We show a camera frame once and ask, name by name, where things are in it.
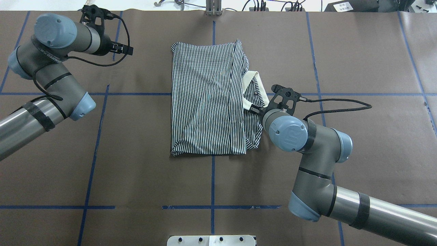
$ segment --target blue joint cap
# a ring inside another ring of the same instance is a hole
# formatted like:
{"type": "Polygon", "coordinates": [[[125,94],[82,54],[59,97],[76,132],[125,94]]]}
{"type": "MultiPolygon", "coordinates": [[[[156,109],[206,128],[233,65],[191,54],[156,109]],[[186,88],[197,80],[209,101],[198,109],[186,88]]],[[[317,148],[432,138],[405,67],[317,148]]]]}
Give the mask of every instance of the blue joint cap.
{"type": "Polygon", "coordinates": [[[77,36],[74,22],[65,16],[46,13],[36,19],[35,37],[45,46],[54,49],[65,48],[72,44],[77,36]]]}
{"type": "Polygon", "coordinates": [[[293,152],[304,147],[308,140],[308,131],[298,118],[281,116],[271,123],[269,136],[281,150],[293,152]]]}
{"type": "Polygon", "coordinates": [[[291,192],[290,203],[288,203],[288,209],[291,213],[299,218],[309,220],[312,222],[317,222],[320,219],[320,215],[308,207],[302,200],[291,192]]]}
{"type": "Polygon", "coordinates": [[[332,130],[337,133],[338,138],[340,139],[341,153],[337,163],[345,162],[349,158],[349,155],[352,153],[352,139],[346,133],[337,131],[334,128],[332,128],[332,130]]]}
{"type": "Polygon", "coordinates": [[[96,107],[96,102],[91,98],[88,92],[83,95],[76,108],[71,113],[70,118],[74,121],[82,118],[87,113],[91,112],[96,107]]]}
{"type": "Polygon", "coordinates": [[[23,79],[31,80],[32,76],[27,74],[21,67],[20,63],[18,62],[18,58],[17,58],[18,48],[19,46],[15,48],[14,51],[12,51],[12,53],[9,55],[9,57],[7,58],[7,64],[9,65],[9,68],[12,69],[12,71],[14,71],[14,73],[18,74],[23,79]]]}

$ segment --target gray robot arm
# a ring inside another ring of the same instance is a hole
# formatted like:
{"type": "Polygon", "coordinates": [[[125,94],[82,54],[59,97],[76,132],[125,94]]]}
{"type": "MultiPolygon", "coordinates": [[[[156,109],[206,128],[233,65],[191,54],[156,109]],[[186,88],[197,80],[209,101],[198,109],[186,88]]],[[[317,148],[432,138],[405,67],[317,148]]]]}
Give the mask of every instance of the gray robot arm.
{"type": "MultiPolygon", "coordinates": [[[[283,90],[283,102],[299,96],[290,88],[283,90]]],[[[292,109],[279,104],[260,114],[275,145],[302,153],[288,205],[294,215],[314,222],[324,215],[406,245],[437,245],[437,218],[333,185],[335,164],[346,161],[352,152],[351,138],[310,119],[293,117],[294,109],[295,104],[292,109]]]]}
{"type": "Polygon", "coordinates": [[[116,18],[115,14],[95,5],[84,6],[82,12],[81,23],[57,14],[39,16],[31,40],[9,56],[11,70],[24,79],[36,79],[47,96],[0,121],[0,161],[64,119],[78,120],[95,108],[94,100],[62,64],[68,53],[132,55],[129,44],[113,42],[104,34],[104,19],[116,18]],[[101,18],[101,25],[95,24],[96,18],[101,18]]]}

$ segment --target silver cylinder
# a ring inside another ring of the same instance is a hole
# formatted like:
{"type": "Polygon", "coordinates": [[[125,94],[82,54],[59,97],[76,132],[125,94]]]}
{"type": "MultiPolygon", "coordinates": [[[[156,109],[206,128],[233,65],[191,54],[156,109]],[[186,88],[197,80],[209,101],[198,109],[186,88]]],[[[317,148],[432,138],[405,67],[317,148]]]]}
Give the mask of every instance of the silver cylinder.
{"type": "MultiPolygon", "coordinates": [[[[337,187],[331,218],[352,224],[358,214],[358,192],[337,187]]],[[[437,245],[437,218],[370,197],[363,230],[406,245],[437,245]]]]}
{"type": "MultiPolygon", "coordinates": [[[[59,110],[47,99],[34,102],[53,124],[64,120],[59,110]]],[[[0,161],[45,132],[44,127],[25,109],[0,121],[0,161]]]]}

